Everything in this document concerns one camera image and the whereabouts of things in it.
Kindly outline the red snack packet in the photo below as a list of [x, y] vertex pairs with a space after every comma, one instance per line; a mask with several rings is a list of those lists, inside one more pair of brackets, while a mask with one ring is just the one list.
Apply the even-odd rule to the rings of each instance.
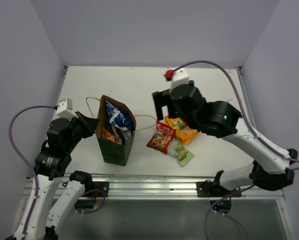
[[160, 151], [163, 154], [168, 154], [168, 148], [170, 143], [173, 141], [174, 136], [176, 135], [176, 130], [167, 124], [157, 122], [156, 123], [156, 132], [152, 138], [147, 143], [148, 148]]

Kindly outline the orange candy packet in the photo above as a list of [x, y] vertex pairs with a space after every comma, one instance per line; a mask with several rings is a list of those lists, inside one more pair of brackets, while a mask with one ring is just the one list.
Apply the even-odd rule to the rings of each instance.
[[164, 117], [166, 124], [176, 131], [175, 137], [182, 143], [188, 144], [198, 135], [196, 129], [191, 129], [181, 118]]

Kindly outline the Fox's fruit candy bag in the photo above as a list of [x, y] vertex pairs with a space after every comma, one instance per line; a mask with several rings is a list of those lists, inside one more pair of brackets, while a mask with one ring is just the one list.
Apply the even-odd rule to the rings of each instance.
[[116, 144], [121, 144], [119, 139], [113, 134], [113, 133], [110, 133], [108, 130], [106, 130], [105, 127], [102, 128], [102, 135], [103, 135], [103, 138], [106, 139], [106, 140], [109, 140], [113, 143], [116, 143]]

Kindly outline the blue chips bag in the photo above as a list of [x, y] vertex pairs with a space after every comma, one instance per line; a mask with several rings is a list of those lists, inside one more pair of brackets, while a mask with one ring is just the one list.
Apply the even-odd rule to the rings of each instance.
[[121, 145], [125, 145], [133, 135], [134, 123], [132, 118], [108, 100], [105, 100], [105, 107], [105, 129], [114, 134]]

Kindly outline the green paper bag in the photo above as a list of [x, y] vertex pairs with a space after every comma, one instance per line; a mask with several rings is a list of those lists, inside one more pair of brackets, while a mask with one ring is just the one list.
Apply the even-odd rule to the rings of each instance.
[[96, 119], [96, 137], [103, 161], [117, 166], [126, 166], [137, 129], [136, 116], [122, 102], [102, 95], [99, 99]]

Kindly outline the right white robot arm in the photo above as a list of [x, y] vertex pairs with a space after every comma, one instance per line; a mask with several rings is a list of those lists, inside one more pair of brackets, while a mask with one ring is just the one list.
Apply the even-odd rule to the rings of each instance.
[[194, 82], [180, 84], [173, 89], [156, 91], [152, 98], [158, 120], [163, 119], [162, 108], [167, 107], [171, 118], [182, 119], [191, 129], [227, 141], [252, 158], [252, 163], [232, 171], [220, 170], [205, 189], [224, 196], [236, 188], [255, 185], [276, 191], [294, 182], [290, 169], [293, 149], [283, 149], [260, 134], [253, 134], [242, 113], [226, 101], [208, 102]]

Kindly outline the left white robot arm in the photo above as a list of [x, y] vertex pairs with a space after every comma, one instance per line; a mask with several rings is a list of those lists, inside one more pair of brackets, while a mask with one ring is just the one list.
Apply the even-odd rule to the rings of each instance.
[[79, 111], [59, 115], [49, 124], [47, 139], [36, 156], [31, 193], [22, 217], [10, 240], [56, 240], [60, 226], [80, 197], [94, 188], [91, 174], [76, 170], [56, 202], [55, 193], [72, 158], [71, 153], [82, 139], [93, 136], [99, 120]]

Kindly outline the small green snack packet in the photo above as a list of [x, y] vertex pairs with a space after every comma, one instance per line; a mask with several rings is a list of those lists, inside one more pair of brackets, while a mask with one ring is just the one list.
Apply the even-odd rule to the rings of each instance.
[[189, 161], [195, 156], [191, 151], [184, 147], [181, 142], [174, 144], [170, 148], [169, 153], [177, 158], [177, 161], [181, 167], [184, 167], [186, 164], [188, 164]]

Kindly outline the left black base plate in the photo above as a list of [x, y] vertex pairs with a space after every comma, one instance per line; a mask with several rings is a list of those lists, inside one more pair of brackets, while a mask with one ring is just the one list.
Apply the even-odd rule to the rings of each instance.
[[85, 196], [92, 198], [107, 198], [110, 189], [108, 181], [93, 181], [88, 184]]

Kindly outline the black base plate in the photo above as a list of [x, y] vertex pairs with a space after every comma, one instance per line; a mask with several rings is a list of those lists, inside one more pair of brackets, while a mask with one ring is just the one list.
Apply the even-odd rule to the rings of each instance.
[[85, 196], [92, 198], [107, 198], [110, 189], [108, 181], [93, 181], [88, 184]]
[[228, 195], [234, 198], [239, 198], [242, 196], [240, 188], [238, 190], [227, 190], [218, 184], [214, 184], [210, 180], [196, 182], [196, 192], [199, 198], [223, 198]]

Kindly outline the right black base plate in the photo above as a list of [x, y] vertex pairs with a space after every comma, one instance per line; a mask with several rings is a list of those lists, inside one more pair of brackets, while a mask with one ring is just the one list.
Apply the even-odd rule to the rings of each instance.
[[227, 190], [218, 184], [214, 184], [210, 180], [196, 182], [196, 192], [199, 198], [223, 198], [228, 195], [234, 198], [239, 198], [242, 196], [240, 188], [238, 190]]

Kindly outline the aluminium mounting rail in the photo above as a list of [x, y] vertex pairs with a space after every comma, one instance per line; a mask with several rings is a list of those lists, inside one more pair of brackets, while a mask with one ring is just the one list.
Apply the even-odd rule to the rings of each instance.
[[[63, 183], [69, 180], [65, 174], [57, 187], [54, 199], [64, 191]], [[212, 180], [211, 177], [198, 176], [154, 176], [154, 175], [113, 175], [92, 174], [93, 182], [108, 182], [108, 200], [203, 200], [198, 197], [197, 184]], [[28, 199], [31, 193], [32, 180], [27, 179], [21, 198]], [[266, 191], [259, 187], [242, 192], [241, 197], [233, 200], [284, 200], [282, 190]]]

